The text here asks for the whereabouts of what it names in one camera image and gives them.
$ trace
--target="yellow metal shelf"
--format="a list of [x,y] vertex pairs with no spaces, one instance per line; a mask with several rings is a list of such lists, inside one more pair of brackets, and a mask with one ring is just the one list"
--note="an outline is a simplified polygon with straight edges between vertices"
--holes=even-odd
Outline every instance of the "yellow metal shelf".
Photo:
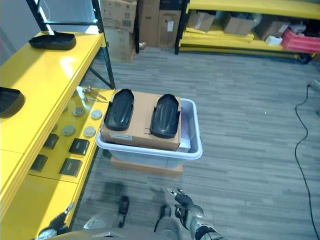
[[194,10],[220,10],[320,20],[320,4],[302,0],[190,0]]
[[[67,111],[63,112],[57,121],[57,129],[53,131],[53,134],[59,136],[59,139],[54,146],[54,149],[48,149],[43,147],[39,154],[45,155],[48,157],[43,169],[41,172],[30,170],[29,174],[39,177],[45,177],[50,179],[68,181],[72,183],[78,183],[82,177],[82,172],[86,168],[87,161],[89,157],[87,155],[82,156],[78,154],[72,154],[69,152],[71,144],[73,143],[74,138],[86,139],[90,142],[87,152],[90,153],[92,149],[96,146],[96,136],[99,131],[99,127],[103,121],[103,117],[99,120],[94,120],[91,118],[91,112],[94,110],[101,110],[102,113],[105,113],[108,108],[108,103],[104,102],[94,102],[94,103],[84,103],[82,93],[83,87],[78,86],[77,92],[79,95],[72,97],[67,104]],[[111,99],[114,90],[106,89],[94,89],[96,92],[99,92],[101,95],[105,96],[108,100]],[[76,117],[73,115],[73,109],[82,107],[85,109],[85,114],[81,117]],[[73,125],[75,128],[75,133],[71,136],[64,136],[61,131],[67,125]],[[93,137],[85,137],[84,129],[88,126],[95,128],[95,135]],[[77,177],[61,175],[59,171],[64,164],[66,158],[77,159],[82,161],[81,169]]]
[[35,49],[27,43],[0,68],[0,85],[25,96],[18,113],[0,120],[1,155],[18,153],[1,158],[1,175],[6,176],[1,177],[1,219],[99,48],[105,46],[103,33],[74,35],[71,50]]
[[[61,213],[70,202],[75,205],[82,191],[88,170],[97,149],[96,137],[99,127],[104,119],[91,118],[93,110],[101,110],[105,113],[108,103],[93,102],[84,103],[83,88],[77,87],[78,95],[68,102],[68,109],[63,112],[57,121],[57,129],[52,133],[59,139],[53,149],[42,148],[39,154],[48,157],[41,172],[29,170],[21,187],[17,191],[10,208],[1,222],[1,239],[32,239],[38,235],[41,229],[48,226],[50,221]],[[108,100],[111,99],[114,90],[94,89]],[[83,107],[85,114],[75,117],[72,113],[75,107]],[[74,125],[75,133],[72,136],[64,136],[61,130],[65,125]],[[93,126],[96,134],[87,138],[83,135],[84,128]],[[87,139],[90,142],[85,156],[69,153],[69,148],[74,138]],[[82,161],[77,177],[59,174],[65,158]],[[69,225],[75,208],[69,213],[66,223]]]
[[207,46],[214,48],[290,52],[284,50],[281,45],[268,45],[262,40],[257,40],[257,38],[251,41],[242,40],[242,38],[227,39],[223,34],[212,36],[209,34],[200,34],[188,31],[183,32],[182,39],[180,40],[180,47],[186,47],[185,45],[188,45],[189,47]]

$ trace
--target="brown cardboard box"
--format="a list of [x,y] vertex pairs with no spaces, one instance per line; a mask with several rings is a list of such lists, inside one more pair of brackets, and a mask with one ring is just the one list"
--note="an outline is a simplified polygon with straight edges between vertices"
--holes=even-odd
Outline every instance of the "brown cardboard box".
[[258,37],[265,41],[269,36],[281,37],[290,25],[290,21],[284,17],[263,15],[261,22],[254,28]]
[[179,10],[159,11],[157,47],[173,48],[175,46],[180,15]]
[[104,27],[106,45],[112,62],[131,62],[136,46],[133,33],[127,30]]
[[[150,123],[154,107],[162,95],[132,92],[134,95],[133,113],[129,128],[125,131],[113,131],[108,129],[104,121],[100,127],[104,141],[116,144],[125,144],[152,149],[176,151],[180,145],[181,117],[178,130],[173,138],[160,138],[150,133]],[[180,98],[177,97],[180,109]]]
[[214,19],[215,15],[211,15],[204,11],[192,10],[189,15],[187,27],[208,32]]
[[160,166],[119,161],[115,159],[113,156],[111,157],[110,162],[115,168],[120,170],[136,171],[146,174],[155,174],[167,177],[177,177],[182,174],[184,169],[182,164],[177,166],[176,168],[164,168]]
[[139,42],[157,46],[160,0],[139,1]]
[[137,1],[101,0],[103,26],[134,32]]
[[227,34],[248,35],[254,27],[254,20],[234,17],[230,12],[227,12],[222,19],[221,25],[223,31]]

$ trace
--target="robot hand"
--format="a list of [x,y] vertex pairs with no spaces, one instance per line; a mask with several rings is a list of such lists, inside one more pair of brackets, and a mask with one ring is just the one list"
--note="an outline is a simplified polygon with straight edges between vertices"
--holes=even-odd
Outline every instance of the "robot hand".
[[174,214],[190,232],[191,239],[227,240],[215,230],[211,221],[205,217],[203,209],[195,205],[192,199],[181,189],[177,189],[177,192],[170,188],[166,188],[166,190],[179,203],[175,205]]

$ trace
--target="white label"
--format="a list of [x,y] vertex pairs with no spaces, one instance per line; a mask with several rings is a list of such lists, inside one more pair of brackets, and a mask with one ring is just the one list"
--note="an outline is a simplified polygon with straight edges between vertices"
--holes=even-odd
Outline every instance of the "white label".
[[283,24],[279,29],[279,33],[283,33],[287,29],[287,27],[288,27],[287,24]]
[[132,141],[132,136],[129,136],[129,135],[124,135],[124,134],[119,134],[114,132],[109,132],[109,135],[110,135],[110,138],[112,139],[122,139],[122,140]]
[[173,32],[174,31],[174,21],[168,21],[168,28],[167,31],[168,32]]

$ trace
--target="white plastic bin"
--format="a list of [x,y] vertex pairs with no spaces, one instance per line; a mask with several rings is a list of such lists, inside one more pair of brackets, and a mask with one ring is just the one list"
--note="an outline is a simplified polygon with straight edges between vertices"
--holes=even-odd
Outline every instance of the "white plastic bin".
[[173,169],[180,164],[183,164],[186,160],[196,160],[201,157],[203,152],[196,104],[192,100],[181,98],[181,108],[187,113],[190,136],[189,152],[160,150],[104,142],[100,132],[97,135],[96,144],[102,149],[109,150],[117,160],[123,162]]

